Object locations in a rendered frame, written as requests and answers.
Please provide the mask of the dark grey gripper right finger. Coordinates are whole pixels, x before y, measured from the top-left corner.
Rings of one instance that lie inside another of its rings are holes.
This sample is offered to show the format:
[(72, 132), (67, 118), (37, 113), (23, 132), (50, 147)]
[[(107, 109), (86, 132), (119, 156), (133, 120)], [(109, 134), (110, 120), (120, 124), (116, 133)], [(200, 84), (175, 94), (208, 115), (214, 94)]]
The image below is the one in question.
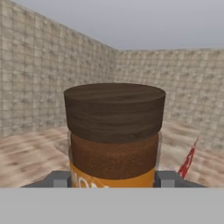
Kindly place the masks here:
[(201, 187), (200, 184), (184, 180), (175, 171), (156, 171), (155, 187)]

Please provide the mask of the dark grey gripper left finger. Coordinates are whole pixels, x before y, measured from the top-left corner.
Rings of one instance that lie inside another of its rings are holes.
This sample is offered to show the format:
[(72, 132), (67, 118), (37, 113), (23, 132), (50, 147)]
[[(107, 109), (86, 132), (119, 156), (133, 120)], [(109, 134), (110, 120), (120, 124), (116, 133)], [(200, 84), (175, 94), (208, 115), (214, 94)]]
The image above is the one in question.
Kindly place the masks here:
[(70, 171), (52, 171), (48, 174), (45, 178), (40, 181), (31, 183), (26, 185), (26, 187), (40, 187), (40, 188), (47, 188), (47, 187), (71, 187), (71, 173)]

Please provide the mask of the cinnamon bottle with brown lid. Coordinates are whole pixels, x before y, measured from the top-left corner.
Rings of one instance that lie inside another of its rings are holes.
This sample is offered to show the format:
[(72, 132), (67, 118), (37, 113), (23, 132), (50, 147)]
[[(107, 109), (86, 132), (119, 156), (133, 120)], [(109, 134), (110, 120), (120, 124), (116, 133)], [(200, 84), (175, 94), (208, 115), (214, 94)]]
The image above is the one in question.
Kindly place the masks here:
[(64, 92), (73, 187), (152, 187), (166, 93), (133, 83)]

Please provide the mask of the red chocolate wrapper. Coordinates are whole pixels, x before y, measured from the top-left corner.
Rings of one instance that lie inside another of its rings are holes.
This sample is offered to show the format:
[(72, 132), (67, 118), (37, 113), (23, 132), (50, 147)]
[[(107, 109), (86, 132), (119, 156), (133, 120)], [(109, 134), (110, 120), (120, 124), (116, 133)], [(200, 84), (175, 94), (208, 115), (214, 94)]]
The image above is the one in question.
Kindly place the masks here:
[(188, 154), (185, 157), (184, 162), (182, 163), (182, 165), (179, 167), (178, 169), (178, 175), (182, 178), (185, 179), (186, 178), (186, 174), (189, 171), (189, 168), (193, 162), (193, 156), (195, 153), (195, 150), (197, 148), (197, 142), (198, 142), (198, 138), (196, 138), (195, 142), (193, 143), (191, 149), (189, 150)]

